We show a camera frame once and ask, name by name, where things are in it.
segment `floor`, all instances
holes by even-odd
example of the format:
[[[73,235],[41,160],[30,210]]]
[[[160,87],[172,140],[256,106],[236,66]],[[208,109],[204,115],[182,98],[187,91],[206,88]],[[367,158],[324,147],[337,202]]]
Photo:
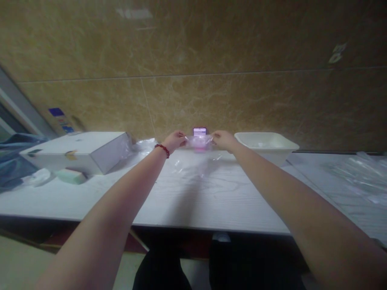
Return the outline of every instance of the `floor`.
[[[53,257],[54,254],[0,236],[0,290],[31,289]],[[143,257],[123,254],[114,290],[132,289]],[[193,290],[211,289],[207,261],[181,259],[181,267]]]

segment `forearm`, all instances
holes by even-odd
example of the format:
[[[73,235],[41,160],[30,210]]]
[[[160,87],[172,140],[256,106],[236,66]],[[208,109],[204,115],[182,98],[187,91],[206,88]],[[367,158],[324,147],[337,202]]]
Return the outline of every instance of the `forearm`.
[[[112,288],[131,224],[165,163],[155,148],[85,216],[41,277],[38,289]]]
[[[346,286],[353,288],[361,288],[361,281],[380,281],[386,273],[386,255],[355,224],[311,188],[242,144],[233,153],[288,226],[320,281],[330,287],[348,282]]]

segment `green sponge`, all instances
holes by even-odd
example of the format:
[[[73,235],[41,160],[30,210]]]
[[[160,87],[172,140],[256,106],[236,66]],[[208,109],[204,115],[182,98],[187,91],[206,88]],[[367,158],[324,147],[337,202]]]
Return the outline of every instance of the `green sponge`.
[[[87,179],[84,173],[70,169],[62,169],[57,171],[55,174],[63,182],[71,184],[82,184]]]

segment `white container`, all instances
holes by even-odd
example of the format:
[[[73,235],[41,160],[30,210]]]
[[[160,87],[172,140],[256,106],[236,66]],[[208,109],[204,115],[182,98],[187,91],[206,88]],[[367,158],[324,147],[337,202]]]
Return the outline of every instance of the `white container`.
[[[300,148],[296,143],[277,133],[245,132],[235,133],[234,136],[240,143],[277,166],[281,166],[291,152]]]
[[[38,168],[64,168],[87,174],[106,174],[129,155],[131,139],[126,132],[85,132],[66,135],[20,152]]]

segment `smartphone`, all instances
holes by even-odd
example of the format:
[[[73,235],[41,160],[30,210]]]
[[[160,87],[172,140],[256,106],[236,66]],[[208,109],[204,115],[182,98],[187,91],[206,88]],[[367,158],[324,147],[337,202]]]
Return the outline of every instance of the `smartphone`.
[[[193,129],[193,135],[194,136],[207,135],[207,128],[206,127],[195,127]]]

